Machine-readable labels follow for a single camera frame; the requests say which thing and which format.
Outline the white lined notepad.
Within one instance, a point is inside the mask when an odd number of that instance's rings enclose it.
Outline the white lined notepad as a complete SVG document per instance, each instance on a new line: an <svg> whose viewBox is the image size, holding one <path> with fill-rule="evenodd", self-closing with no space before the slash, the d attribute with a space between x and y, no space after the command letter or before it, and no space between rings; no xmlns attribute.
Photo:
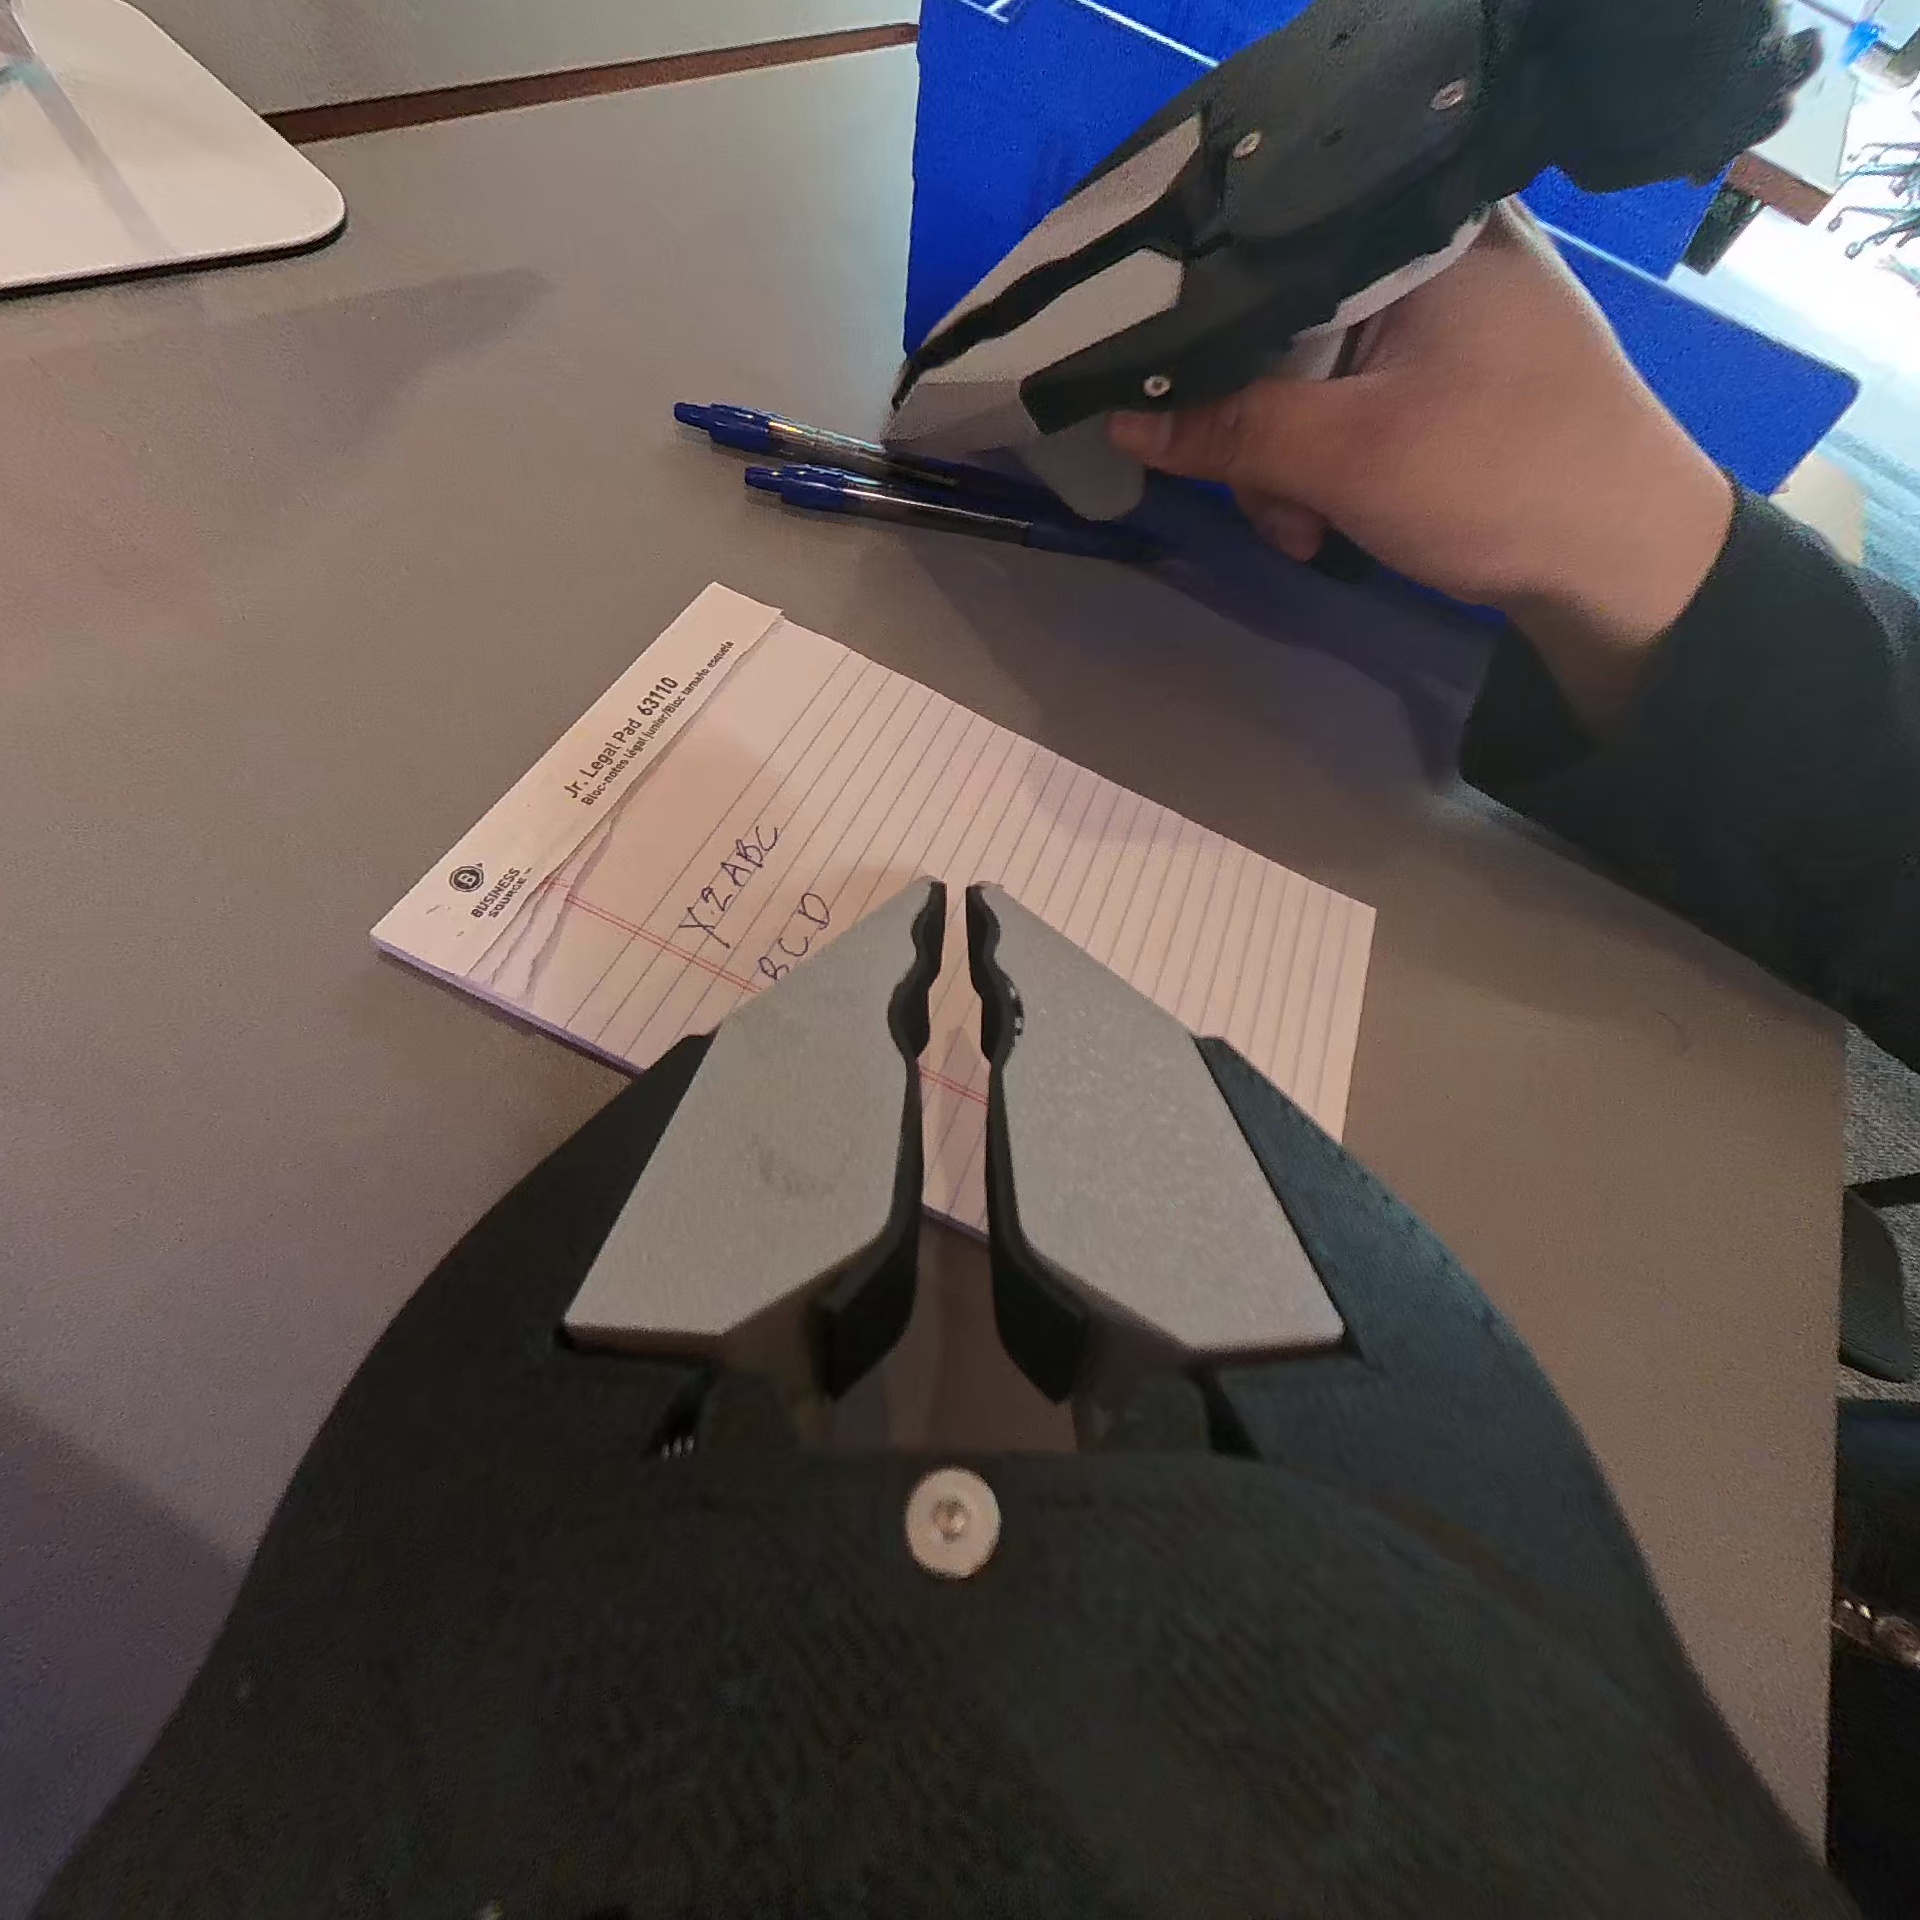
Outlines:
<svg viewBox="0 0 1920 1920"><path fill-rule="evenodd" d="M986 1227L974 883L1234 1045L1342 1138L1373 907L719 583L369 939L645 1070L918 879L949 898L921 1054L930 1214Z"/></svg>

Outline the person's right forearm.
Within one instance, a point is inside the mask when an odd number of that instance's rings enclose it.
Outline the person's right forearm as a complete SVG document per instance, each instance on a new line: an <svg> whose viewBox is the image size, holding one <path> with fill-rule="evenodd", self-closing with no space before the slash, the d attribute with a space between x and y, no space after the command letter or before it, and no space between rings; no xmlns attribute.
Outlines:
<svg viewBox="0 0 1920 1920"><path fill-rule="evenodd" d="M1773 504L1604 734L1504 635L1458 773L1918 1069L1916 597Z"/></svg>

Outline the flat stand base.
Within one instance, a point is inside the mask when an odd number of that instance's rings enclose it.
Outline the flat stand base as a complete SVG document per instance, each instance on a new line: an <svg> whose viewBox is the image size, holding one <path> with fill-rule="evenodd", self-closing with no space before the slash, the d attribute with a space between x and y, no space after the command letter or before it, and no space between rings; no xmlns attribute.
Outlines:
<svg viewBox="0 0 1920 1920"><path fill-rule="evenodd" d="M122 3L2 5L2 297L296 257L341 190Z"/></svg>

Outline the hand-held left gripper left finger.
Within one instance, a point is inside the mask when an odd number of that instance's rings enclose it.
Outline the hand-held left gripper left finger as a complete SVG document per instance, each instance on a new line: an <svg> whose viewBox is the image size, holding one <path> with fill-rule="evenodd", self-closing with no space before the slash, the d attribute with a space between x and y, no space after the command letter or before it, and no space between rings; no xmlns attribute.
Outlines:
<svg viewBox="0 0 1920 1920"><path fill-rule="evenodd" d="M839 1401L910 1321L945 890L912 881L705 1038L566 1309L583 1352Z"/></svg>

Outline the blue plastic bin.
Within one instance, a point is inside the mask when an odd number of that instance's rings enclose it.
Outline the blue plastic bin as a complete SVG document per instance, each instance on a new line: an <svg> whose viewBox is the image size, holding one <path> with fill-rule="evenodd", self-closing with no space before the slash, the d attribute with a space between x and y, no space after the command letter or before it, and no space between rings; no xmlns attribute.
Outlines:
<svg viewBox="0 0 1920 1920"><path fill-rule="evenodd" d="M1024 5L1010 23L966 5L933 7L918 38L903 359L1142 122L1308 7ZM1465 224L1445 253L1344 302L1332 323L1214 400L1265 378L1353 373L1375 319L1455 265L1512 199ZM1114 414L1177 414L1214 400L1103 414L1106 441Z"/></svg>

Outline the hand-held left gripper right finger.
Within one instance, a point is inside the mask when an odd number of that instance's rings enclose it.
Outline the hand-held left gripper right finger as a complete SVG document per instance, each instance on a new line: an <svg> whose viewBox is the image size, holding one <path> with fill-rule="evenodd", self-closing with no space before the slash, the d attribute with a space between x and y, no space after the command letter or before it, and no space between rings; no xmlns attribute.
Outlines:
<svg viewBox="0 0 1920 1920"><path fill-rule="evenodd" d="M992 1309L1076 1419L1345 1328L1200 1038L1001 888L966 890Z"/></svg>

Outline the blue ballpoint pen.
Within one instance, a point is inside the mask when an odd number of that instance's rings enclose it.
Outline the blue ballpoint pen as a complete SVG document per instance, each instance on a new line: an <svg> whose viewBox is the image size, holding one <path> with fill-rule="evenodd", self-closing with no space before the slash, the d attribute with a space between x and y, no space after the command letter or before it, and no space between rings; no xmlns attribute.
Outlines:
<svg viewBox="0 0 1920 1920"><path fill-rule="evenodd" d="M712 447L758 456L782 466L832 469L879 482L945 494L1042 497L1045 489L1017 473L977 464L952 464L853 439L780 414L732 402L678 400L674 418L705 435Z"/></svg>
<svg viewBox="0 0 1920 1920"><path fill-rule="evenodd" d="M944 534L975 542L1008 544L1040 553L1152 568L1164 550L1126 527L1036 510L1022 502L949 497L823 466L758 466L742 472L748 489L774 497L794 513Z"/></svg>

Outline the person's right hand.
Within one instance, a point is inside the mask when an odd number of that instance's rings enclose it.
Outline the person's right hand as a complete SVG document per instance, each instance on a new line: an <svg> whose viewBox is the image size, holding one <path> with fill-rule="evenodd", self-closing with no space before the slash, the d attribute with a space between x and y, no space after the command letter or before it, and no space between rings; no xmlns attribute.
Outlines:
<svg viewBox="0 0 1920 1920"><path fill-rule="evenodd" d="M1375 319L1353 373L1114 414L1108 437L1154 473L1224 487L1293 560L1338 536L1501 614L1590 734L1622 720L1737 513L1729 479L1509 205Z"/></svg>

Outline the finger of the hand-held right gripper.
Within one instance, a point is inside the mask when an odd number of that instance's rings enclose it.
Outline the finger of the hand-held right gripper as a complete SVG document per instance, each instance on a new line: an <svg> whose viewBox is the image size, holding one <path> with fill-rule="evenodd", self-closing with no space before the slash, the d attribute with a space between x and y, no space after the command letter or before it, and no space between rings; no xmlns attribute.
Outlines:
<svg viewBox="0 0 1920 1920"><path fill-rule="evenodd" d="M1093 296L1089 350L1173 313L1185 273L1177 199L1200 158L1200 113L1114 153L925 337L901 376L927 378L961 352L1010 338L1068 297Z"/></svg>
<svg viewBox="0 0 1920 1920"><path fill-rule="evenodd" d="M1173 309L1181 289L1178 263L1129 255L1049 299L1033 321L912 376L879 441L894 454L1036 482L1080 522L1122 522L1142 506L1144 469L1106 441L1103 411L1045 431L1022 392L1054 363Z"/></svg>

